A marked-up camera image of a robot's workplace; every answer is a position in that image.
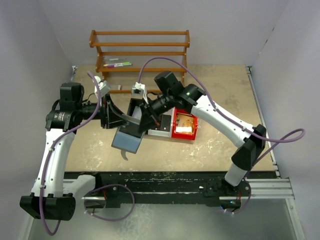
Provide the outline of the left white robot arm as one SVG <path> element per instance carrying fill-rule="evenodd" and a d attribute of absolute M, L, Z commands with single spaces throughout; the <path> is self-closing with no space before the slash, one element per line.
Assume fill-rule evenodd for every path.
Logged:
<path fill-rule="evenodd" d="M 101 127 L 113 129 L 129 124 L 124 113 L 110 97 L 110 85 L 100 82 L 94 89 L 97 102 L 84 100 L 84 87 L 77 82 L 60 86 L 60 98 L 46 116 L 45 149 L 38 176 L 30 195 L 20 198 L 20 207 L 38 220 L 69 221 L 76 201 L 89 193 L 103 191 L 101 174 L 83 172 L 67 188 L 63 187 L 65 168 L 77 130 L 91 120 L 100 120 Z"/>

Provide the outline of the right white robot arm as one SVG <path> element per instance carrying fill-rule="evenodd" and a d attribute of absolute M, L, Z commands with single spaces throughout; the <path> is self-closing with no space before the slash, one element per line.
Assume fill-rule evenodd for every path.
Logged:
<path fill-rule="evenodd" d="M 226 195 L 235 195 L 240 190 L 240 182 L 265 149 L 266 128 L 261 124 L 253 126 L 235 117 L 211 102 L 208 94 L 195 84 L 184 87 L 171 71 L 159 73 L 154 81 L 162 95 L 140 105 L 139 133 L 160 126 L 161 115 L 172 108 L 183 110 L 209 123 L 237 147 L 222 183 Z"/>

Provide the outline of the black plastic bin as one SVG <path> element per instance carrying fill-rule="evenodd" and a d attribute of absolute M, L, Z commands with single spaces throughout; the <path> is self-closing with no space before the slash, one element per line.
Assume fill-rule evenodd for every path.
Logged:
<path fill-rule="evenodd" d="M 140 105 L 142 103 L 143 103 L 142 99 L 131 98 L 129 101 L 127 115 L 137 120 L 140 120 L 142 117 L 142 111 L 141 111 Z"/>

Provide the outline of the light green marker pen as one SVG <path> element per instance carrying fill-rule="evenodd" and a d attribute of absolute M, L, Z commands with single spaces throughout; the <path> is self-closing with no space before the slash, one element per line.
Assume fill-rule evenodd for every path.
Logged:
<path fill-rule="evenodd" d="M 131 62 L 122 62 L 122 63 L 117 63 L 116 66 L 132 66 L 133 64 Z"/>

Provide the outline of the red plastic bin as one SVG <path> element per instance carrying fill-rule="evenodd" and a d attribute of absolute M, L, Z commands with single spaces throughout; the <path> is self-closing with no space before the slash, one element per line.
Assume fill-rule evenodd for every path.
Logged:
<path fill-rule="evenodd" d="M 174 109 L 171 137 L 194 141 L 198 131 L 198 118 L 183 109 Z"/>

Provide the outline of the pink marker pen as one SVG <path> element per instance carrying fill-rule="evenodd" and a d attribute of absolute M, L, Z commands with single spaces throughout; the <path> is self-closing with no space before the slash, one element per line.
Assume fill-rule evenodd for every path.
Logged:
<path fill-rule="evenodd" d="M 123 64 L 104 64 L 105 68 L 117 68 L 117 67 L 123 67 Z"/>

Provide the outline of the aluminium frame rail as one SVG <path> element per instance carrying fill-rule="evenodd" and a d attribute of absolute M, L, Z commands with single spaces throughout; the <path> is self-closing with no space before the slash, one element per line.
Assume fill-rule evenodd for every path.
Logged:
<path fill-rule="evenodd" d="M 294 199 L 289 179 L 248 179 L 253 199 Z"/>

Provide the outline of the wooden pieces in red bin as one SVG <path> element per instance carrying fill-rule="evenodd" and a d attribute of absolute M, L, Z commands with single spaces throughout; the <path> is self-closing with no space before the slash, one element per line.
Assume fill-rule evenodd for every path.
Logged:
<path fill-rule="evenodd" d="M 184 113 L 178 113 L 175 120 L 175 132 L 179 134 L 192 135 L 194 132 L 194 117 Z"/>

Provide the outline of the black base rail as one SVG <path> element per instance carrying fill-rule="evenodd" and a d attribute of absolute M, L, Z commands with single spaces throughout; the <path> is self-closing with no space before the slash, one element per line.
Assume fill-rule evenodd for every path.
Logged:
<path fill-rule="evenodd" d="M 238 209 L 252 192 L 246 180 L 235 187 L 229 185 L 223 171 L 102 171 L 91 175 L 97 178 L 97 191 L 87 193 L 85 201 L 105 208 L 135 203 Z"/>

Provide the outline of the white plastic bin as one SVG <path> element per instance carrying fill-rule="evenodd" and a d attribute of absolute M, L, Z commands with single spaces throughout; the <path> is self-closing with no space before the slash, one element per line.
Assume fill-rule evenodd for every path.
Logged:
<path fill-rule="evenodd" d="M 147 134 L 149 136 L 171 138 L 173 130 L 174 112 L 175 108 L 172 108 L 171 110 L 163 113 L 160 117 L 160 127 L 154 127 L 152 129 L 149 129 L 147 131 Z"/>

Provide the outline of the grey card holder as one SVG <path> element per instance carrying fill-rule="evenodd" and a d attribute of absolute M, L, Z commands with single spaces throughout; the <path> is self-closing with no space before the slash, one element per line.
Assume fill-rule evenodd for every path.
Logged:
<path fill-rule="evenodd" d="M 118 127 L 111 146 L 120 150 L 120 154 L 125 161 L 128 161 L 126 153 L 136 154 L 142 142 L 144 132 L 139 133 L 139 125 L 130 122 L 128 125 Z"/>

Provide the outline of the wooden slatted rack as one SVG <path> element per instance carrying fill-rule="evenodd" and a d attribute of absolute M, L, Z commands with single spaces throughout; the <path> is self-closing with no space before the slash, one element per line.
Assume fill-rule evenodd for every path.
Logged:
<path fill-rule="evenodd" d="M 97 31 L 92 30 L 89 46 L 96 49 L 95 71 L 107 80 L 111 73 L 138 73 L 148 58 L 176 58 L 182 64 L 173 66 L 160 63 L 149 63 L 144 72 L 158 73 L 172 71 L 181 76 L 185 82 L 187 50 L 190 47 L 190 31 Z M 108 61 L 113 58 L 126 58 L 121 61 Z M 130 62 L 130 66 L 107 68 L 104 65 L 115 65 Z"/>

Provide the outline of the black object in white bin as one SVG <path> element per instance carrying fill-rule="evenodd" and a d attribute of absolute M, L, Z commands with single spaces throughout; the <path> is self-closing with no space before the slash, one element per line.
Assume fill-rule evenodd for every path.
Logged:
<path fill-rule="evenodd" d="M 171 120 L 172 116 L 170 114 L 163 114 L 160 123 L 160 130 L 163 132 L 170 132 Z"/>

